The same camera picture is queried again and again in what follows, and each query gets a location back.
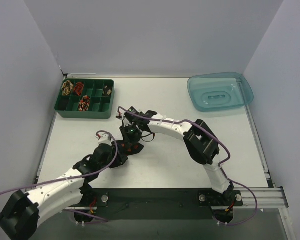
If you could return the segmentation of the black orange floral tie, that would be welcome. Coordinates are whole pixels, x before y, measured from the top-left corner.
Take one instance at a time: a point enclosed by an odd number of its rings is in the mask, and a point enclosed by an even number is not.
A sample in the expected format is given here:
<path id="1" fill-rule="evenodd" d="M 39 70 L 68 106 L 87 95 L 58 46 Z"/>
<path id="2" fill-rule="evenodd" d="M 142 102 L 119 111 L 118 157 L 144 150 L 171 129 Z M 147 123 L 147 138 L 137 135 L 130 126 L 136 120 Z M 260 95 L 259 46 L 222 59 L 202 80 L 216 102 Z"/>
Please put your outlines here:
<path id="1" fill-rule="evenodd" d="M 129 143 L 129 142 L 125 142 L 123 140 L 117 140 L 116 143 L 117 143 L 117 146 L 118 146 L 118 152 L 121 155 L 125 155 L 125 156 L 137 155 L 145 147 L 141 143 L 132 144 L 132 143 Z"/>

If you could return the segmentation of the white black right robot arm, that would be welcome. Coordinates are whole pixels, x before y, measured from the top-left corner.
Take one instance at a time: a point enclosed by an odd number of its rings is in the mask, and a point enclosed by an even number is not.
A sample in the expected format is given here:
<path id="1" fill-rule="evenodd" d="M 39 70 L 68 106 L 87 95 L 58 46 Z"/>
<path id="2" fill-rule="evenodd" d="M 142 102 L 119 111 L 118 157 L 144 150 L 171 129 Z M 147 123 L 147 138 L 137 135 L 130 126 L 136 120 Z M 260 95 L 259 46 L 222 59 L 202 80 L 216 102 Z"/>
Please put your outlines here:
<path id="1" fill-rule="evenodd" d="M 204 167 L 216 192 L 213 199 L 216 205 L 229 205 L 229 211 L 238 202 L 233 183 L 225 176 L 220 161 L 215 159 L 220 153 L 220 141 L 203 120 L 175 120 L 151 110 L 138 112 L 134 107 L 125 113 L 118 112 L 116 118 L 121 120 L 120 146 L 126 156 L 139 154 L 144 148 L 140 141 L 150 135 L 163 134 L 178 139 L 185 143 L 192 160 Z"/>

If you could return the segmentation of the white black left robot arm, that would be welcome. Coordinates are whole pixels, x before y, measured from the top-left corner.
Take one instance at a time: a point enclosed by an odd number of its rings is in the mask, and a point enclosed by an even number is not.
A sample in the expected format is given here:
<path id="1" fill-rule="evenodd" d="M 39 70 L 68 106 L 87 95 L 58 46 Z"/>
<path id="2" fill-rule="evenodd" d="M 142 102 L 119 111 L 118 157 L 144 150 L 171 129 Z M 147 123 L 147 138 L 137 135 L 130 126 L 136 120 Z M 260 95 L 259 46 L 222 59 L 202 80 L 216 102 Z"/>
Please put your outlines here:
<path id="1" fill-rule="evenodd" d="M 55 182 L 14 192 L 0 213 L 0 227 L 11 240 L 28 240 L 46 220 L 79 204 L 102 169 L 120 167 L 127 160 L 115 144 L 100 144 Z"/>

